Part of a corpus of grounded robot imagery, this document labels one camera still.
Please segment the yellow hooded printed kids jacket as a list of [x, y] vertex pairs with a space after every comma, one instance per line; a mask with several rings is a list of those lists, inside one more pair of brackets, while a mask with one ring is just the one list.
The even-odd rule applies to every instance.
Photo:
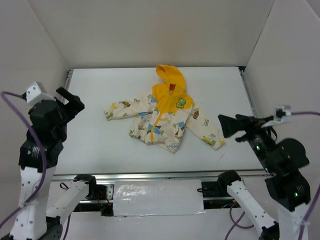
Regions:
[[157, 65], [161, 83], [131, 99], [113, 102], [106, 119], [135, 118], [129, 136], [174, 154], [186, 129], [214, 150], [226, 142], [221, 130], [187, 94], [183, 74], [173, 65]]

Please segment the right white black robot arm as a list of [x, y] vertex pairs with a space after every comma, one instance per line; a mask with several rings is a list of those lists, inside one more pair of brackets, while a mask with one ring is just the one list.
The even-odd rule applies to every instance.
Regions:
[[265, 184], [270, 197], [276, 202], [278, 219], [272, 218], [247, 190], [234, 170], [218, 176], [217, 189], [223, 196], [235, 199], [251, 220], [261, 240], [307, 240], [308, 220], [320, 193], [311, 197], [311, 188], [300, 169], [310, 161], [306, 149], [298, 140], [286, 138], [276, 142], [272, 138], [274, 126], [289, 123], [296, 113], [278, 109], [266, 118], [237, 114], [234, 118], [220, 114], [225, 138], [244, 131], [238, 143], [247, 142], [261, 166], [270, 174]]

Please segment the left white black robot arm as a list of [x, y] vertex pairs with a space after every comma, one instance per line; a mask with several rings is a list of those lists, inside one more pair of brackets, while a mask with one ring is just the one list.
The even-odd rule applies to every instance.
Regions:
[[64, 239], [68, 228], [63, 225], [70, 223], [71, 214], [80, 201], [91, 200], [98, 194], [96, 178], [78, 174], [64, 195], [48, 206], [52, 178], [67, 139], [67, 124], [85, 108], [80, 98], [65, 88], [59, 87], [56, 92], [67, 103], [48, 94], [39, 82], [32, 83], [24, 94], [18, 95], [30, 106], [29, 119], [9, 101], [10, 92], [0, 94], [27, 127], [18, 161], [21, 176], [19, 203], [17, 209], [1, 222], [3, 226], [10, 218], [15, 218], [12, 229], [3, 236], [4, 240]]

